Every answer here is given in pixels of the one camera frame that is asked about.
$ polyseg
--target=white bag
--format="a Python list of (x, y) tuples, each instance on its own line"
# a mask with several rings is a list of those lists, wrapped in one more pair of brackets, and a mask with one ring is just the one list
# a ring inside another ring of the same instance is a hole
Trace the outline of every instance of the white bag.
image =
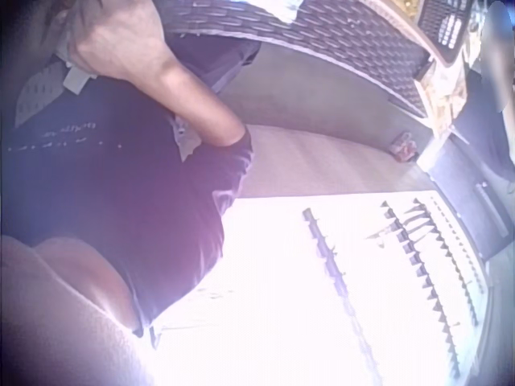
[(258, 6), (271, 13), (284, 23), (292, 24), (297, 18), (297, 11), (304, 0), (232, 0), (233, 2), (246, 2)]

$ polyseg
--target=woven basket pattern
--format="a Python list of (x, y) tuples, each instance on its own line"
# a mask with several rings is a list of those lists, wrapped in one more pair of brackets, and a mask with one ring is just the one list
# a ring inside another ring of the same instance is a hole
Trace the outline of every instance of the woven basket pattern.
[(166, 33), (256, 39), (302, 51), (363, 76), (396, 105), (426, 116), (413, 79), (428, 53), (357, 0), (305, 0), (291, 25), (229, 0), (156, 0), (156, 6)]

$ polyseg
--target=dark blue t-shirt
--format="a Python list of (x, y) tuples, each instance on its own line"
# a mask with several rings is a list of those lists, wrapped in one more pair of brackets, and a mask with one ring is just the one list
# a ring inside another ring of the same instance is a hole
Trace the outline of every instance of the dark blue t-shirt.
[(171, 115), (132, 85), (99, 78), (2, 138), (2, 234), (92, 245), (149, 326), (221, 256), (221, 216), (252, 158), (249, 133), (184, 162)]

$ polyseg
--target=shirt sleeve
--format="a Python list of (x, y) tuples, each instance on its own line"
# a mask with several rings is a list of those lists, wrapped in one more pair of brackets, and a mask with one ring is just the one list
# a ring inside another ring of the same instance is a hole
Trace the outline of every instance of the shirt sleeve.
[(252, 159), (252, 142), (246, 129), (243, 138), (231, 146), (199, 145), (184, 161), (184, 177), (196, 199), (222, 216), (233, 205)]

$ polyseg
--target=wooden floor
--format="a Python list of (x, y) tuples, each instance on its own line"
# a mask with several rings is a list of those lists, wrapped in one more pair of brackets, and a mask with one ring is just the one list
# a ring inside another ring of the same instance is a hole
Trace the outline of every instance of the wooden floor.
[[(435, 189), (416, 164), (380, 150), (291, 129), (249, 127), (255, 159), (242, 197), (342, 195)], [(198, 139), (186, 136), (187, 154)]]

